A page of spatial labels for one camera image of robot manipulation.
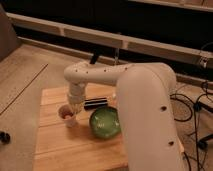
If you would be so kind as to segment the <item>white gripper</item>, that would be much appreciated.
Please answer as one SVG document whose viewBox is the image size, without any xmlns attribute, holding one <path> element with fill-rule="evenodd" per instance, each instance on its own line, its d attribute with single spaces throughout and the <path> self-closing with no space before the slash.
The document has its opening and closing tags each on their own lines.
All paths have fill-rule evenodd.
<svg viewBox="0 0 213 171">
<path fill-rule="evenodd" d="M 67 93 L 67 100 L 68 100 L 68 109 L 69 114 L 72 116 L 74 115 L 73 110 L 77 110 L 76 114 L 79 114 L 83 110 L 84 101 L 86 98 L 85 95 L 85 87 L 84 83 L 80 84 L 69 84 L 69 91 Z"/>
</svg>

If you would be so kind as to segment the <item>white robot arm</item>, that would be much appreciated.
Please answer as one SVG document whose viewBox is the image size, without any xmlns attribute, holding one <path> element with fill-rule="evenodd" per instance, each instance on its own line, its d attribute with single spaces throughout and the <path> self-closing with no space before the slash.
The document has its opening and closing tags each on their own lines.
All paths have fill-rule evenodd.
<svg viewBox="0 0 213 171">
<path fill-rule="evenodd" d="M 130 171 L 185 171 L 170 93 L 174 71 L 164 63 L 95 68 L 86 62 L 67 67 L 68 103 L 81 111 L 89 83 L 116 88 L 116 105 Z"/>
</svg>

